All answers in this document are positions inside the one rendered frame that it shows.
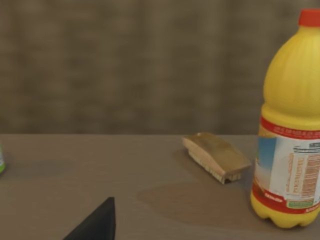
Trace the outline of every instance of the wooden brush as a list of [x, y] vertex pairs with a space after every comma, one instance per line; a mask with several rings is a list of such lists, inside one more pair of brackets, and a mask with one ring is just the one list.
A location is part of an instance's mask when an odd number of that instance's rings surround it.
[[220, 183], [241, 179], [251, 162], [238, 149], [211, 133], [198, 133], [182, 138], [190, 156]]

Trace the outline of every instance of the brown curtain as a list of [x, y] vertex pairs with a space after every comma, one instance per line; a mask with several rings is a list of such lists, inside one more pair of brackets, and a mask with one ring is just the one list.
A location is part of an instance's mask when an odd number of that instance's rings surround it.
[[320, 0], [0, 0], [0, 132], [255, 134]]

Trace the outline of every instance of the red bottle cap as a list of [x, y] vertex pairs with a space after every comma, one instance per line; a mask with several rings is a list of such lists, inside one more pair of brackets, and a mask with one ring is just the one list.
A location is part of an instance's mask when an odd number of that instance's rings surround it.
[[320, 8], [303, 9], [298, 24], [304, 27], [320, 28]]

